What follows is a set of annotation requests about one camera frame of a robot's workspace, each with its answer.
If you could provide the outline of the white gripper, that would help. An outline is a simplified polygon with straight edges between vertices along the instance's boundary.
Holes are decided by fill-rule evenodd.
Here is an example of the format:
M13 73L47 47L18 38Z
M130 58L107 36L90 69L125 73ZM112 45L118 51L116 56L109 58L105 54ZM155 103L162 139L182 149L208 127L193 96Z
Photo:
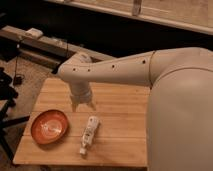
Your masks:
M72 102L72 111L76 112L78 103L87 103L92 110L96 110L96 106L92 100L92 91L88 82L72 83L69 85L70 97Z

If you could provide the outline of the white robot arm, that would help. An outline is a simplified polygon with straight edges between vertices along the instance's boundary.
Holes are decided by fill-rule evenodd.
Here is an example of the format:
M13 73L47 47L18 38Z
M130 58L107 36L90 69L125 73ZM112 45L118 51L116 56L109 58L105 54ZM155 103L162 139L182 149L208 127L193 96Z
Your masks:
M58 69L74 106L92 103L92 82L151 88L146 114L149 171L213 171L213 51L154 50L92 62L83 52Z

